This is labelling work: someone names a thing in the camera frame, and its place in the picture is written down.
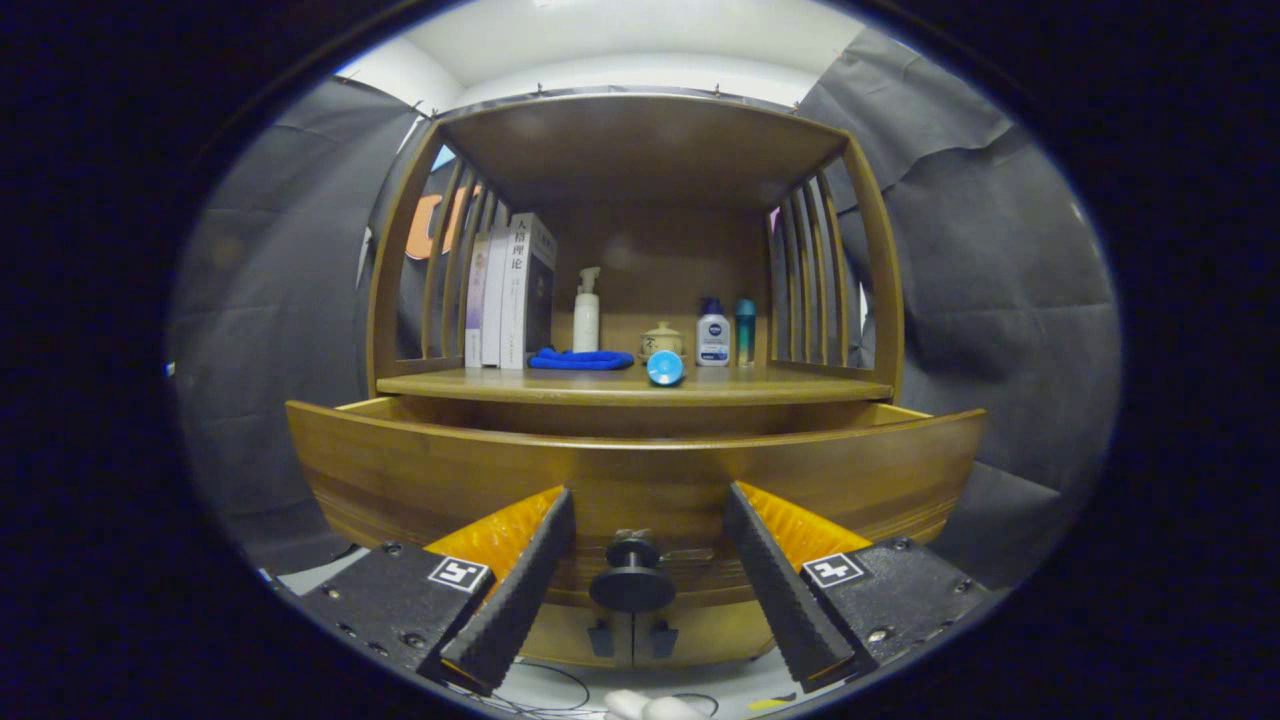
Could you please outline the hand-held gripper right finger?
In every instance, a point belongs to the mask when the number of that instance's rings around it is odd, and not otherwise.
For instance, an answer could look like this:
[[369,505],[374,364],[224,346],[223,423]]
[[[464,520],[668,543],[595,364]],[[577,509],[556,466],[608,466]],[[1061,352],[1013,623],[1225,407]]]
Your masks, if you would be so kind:
[[991,597],[910,537],[872,543],[746,483],[730,487],[723,520],[786,667],[806,692],[924,647]]

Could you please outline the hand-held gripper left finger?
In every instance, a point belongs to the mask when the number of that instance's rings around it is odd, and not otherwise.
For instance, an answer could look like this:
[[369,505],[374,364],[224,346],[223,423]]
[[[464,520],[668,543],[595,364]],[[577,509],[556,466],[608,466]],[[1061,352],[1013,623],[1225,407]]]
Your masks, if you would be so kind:
[[297,605],[375,659],[489,696],[524,647],[573,533],[571,493],[554,487],[428,547],[388,541]]

